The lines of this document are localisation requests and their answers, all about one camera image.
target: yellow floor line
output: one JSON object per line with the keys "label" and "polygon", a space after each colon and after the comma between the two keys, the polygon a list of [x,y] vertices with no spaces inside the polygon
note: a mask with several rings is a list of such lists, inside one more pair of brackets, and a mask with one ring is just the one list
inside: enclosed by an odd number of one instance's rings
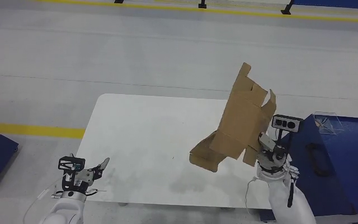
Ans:
{"label": "yellow floor line", "polygon": [[328,17],[328,16],[308,16],[308,15],[282,15],[281,13],[266,13],[266,12],[244,12],[235,10],[220,10],[220,9],[202,9],[202,8],[190,8],[190,7],[176,7],[176,6],[154,6],[145,4],[118,4],[108,2],[86,2],[76,0],[35,0],[38,2],[50,2],[50,3],[65,3],[65,4],[82,4],[89,6],[108,6],[108,7],[126,7],[126,8],[142,8],[151,10],[172,10],[172,11],[189,11],[189,12],[206,12],[206,13],[219,13],[228,15],[245,15],[245,16],[259,16],[259,17],[271,17],[271,18],[296,18],[303,20],[325,20],[325,21],[338,21],[338,22],[358,22],[358,18],[347,17]]}
{"label": "yellow floor line", "polygon": [[58,138],[83,138],[85,129],[0,123],[0,134],[23,134]]}

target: camera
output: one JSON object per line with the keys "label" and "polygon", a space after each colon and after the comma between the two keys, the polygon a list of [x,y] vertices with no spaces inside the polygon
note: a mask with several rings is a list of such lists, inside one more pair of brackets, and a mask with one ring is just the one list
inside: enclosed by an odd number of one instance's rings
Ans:
{"label": "camera", "polygon": [[276,114],[272,118],[271,126],[273,128],[286,130],[288,132],[297,133],[300,128],[300,123],[303,121],[301,118],[295,118],[293,116],[279,115]]}

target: clear plastic container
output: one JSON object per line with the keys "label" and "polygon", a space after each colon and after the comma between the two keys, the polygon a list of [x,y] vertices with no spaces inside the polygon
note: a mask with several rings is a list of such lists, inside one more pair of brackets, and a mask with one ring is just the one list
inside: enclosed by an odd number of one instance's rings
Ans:
{"label": "clear plastic container", "polygon": [[313,117],[321,134],[338,134],[344,131],[336,113],[316,111]]}

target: white cable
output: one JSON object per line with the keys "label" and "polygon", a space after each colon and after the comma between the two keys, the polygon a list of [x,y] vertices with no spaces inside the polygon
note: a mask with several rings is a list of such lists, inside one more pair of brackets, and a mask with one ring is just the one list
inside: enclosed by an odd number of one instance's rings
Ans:
{"label": "white cable", "polygon": [[22,224],[25,224],[25,217],[26,217],[27,213],[29,212],[30,208],[35,204],[35,202],[37,202],[38,200],[41,200],[45,196],[45,194],[49,191],[49,188],[51,188],[57,181],[59,181],[60,179],[62,179],[66,175],[67,174],[64,174],[63,176],[58,178],[55,182],[53,182],[50,186],[48,186],[45,190],[43,190],[41,192],[41,194],[39,194],[39,196],[37,196],[37,198],[31,203],[31,205],[26,210],[26,212],[25,212],[25,214],[24,214],[24,216],[22,218]]}
{"label": "white cable", "polygon": [[248,211],[248,208],[247,208],[247,193],[248,193],[248,188],[249,188],[249,185],[251,182],[254,182],[256,180],[261,180],[260,178],[257,178],[257,177],[253,177],[252,180],[250,180],[248,183],[247,183],[247,189],[246,189],[246,194],[245,194],[245,207],[246,207],[246,211],[247,213],[251,216],[251,213]]}

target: handle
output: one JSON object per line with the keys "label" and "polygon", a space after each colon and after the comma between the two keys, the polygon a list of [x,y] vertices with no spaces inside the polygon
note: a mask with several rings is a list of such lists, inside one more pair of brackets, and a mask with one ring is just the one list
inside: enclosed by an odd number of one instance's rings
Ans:
{"label": "handle", "polygon": [[319,166],[317,164],[317,160],[315,159],[315,157],[313,155],[313,151],[318,149],[317,144],[310,143],[310,144],[306,145],[306,149],[308,151],[309,159],[310,159],[311,164],[313,166],[314,173],[317,176],[320,176],[320,177],[323,177],[323,178],[328,177],[330,175],[329,171],[319,168]]}

